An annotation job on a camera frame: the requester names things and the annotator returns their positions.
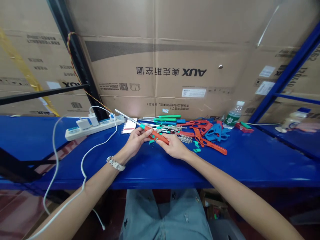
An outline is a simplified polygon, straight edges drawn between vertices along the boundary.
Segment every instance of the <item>person's left hand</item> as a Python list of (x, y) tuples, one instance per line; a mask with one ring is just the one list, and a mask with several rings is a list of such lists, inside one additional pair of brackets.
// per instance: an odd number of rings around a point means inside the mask
[(137, 154), (141, 145), (144, 142), (147, 142), (150, 140), (150, 138), (148, 138), (148, 136), (151, 133), (152, 133), (152, 129), (150, 129), (148, 131), (144, 131), (141, 127), (138, 127), (135, 130), (133, 130), (129, 136), (127, 143), (113, 157), (113, 159), (116, 162), (118, 162), (122, 165), (125, 165), (130, 160), (130, 158), (134, 157)]

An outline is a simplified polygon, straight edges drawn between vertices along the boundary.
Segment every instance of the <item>white watch strap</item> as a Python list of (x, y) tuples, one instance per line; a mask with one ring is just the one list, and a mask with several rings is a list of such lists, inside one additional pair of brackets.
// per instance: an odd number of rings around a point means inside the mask
[(122, 166), (120, 163), (115, 162), (113, 160), (113, 156), (107, 158), (107, 163), (111, 164), (112, 167), (114, 167), (120, 172), (122, 172), (126, 168), (126, 166)]

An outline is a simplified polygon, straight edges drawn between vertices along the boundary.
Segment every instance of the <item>power strip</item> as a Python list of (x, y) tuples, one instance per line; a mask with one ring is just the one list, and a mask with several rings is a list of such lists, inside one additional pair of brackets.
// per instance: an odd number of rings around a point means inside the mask
[[(119, 115), (116, 117), (116, 125), (120, 125), (122, 123), (125, 123), (125, 119), (123, 116)], [(112, 128), (114, 127), (114, 120), (113, 119), (104, 119), (104, 120), (101, 120), (99, 121), (99, 125), (93, 127), (91, 125), (90, 128), (87, 128), (87, 129), (84, 129), (84, 130), (80, 130), (79, 127), (74, 127), (74, 128), (69, 128), (66, 130), (66, 135), (65, 135), (65, 138), (68, 140), (68, 141), (72, 141), (72, 140), (75, 140), (77, 138), (80, 138), (80, 137), (84, 137), (84, 136), (88, 136), (90, 134), (93, 134), (93, 133), (97, 133), (97, 132), (100, 132), (100, 131), (103, 131), (103, 130), (106, 130), (108, 128)]]

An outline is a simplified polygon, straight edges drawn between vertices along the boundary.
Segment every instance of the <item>plastic water bottle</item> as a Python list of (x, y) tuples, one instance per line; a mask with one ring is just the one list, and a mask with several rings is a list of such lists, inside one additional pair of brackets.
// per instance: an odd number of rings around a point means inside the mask
[(243, 101), (238, 101), (237, 106), (228, 113), (226, 120), (223, 122), (223, 127), (228, 129), (233, 129), (234, 125), (238, 122), (241, 117), (242, 106), (244, 105)]

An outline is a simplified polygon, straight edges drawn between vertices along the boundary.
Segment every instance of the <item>yellow tape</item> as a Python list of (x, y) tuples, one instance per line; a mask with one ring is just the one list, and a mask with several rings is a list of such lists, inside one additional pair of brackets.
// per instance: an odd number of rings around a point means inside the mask
[[(5, 32), (0, 27), (0, 45), (2, 46), (3, 50), (9, 55), (10, 59), (15, 63), (17, 68), (20, 70), (20, 72), (23, 73), (26, 80), (29, 82), (31, 87), (37, 92), (43, 91), (43, 88), (35, 78), (35, 76), (32, 74), (30, 69), (28, 68), (27, 64), (24, 62), (23, 58), (20, 56), (18, 51), (15, 49), (15, 47), (12, 45), (10, 40), (7, 38)], [(54, 108), (53, 104), (49, 100), (48, 97), (43, 97), (43, 99), (47, 102), (47, 108), (57, 117), (60, 117), (60, 115), (57, 113), (57, 110)]]

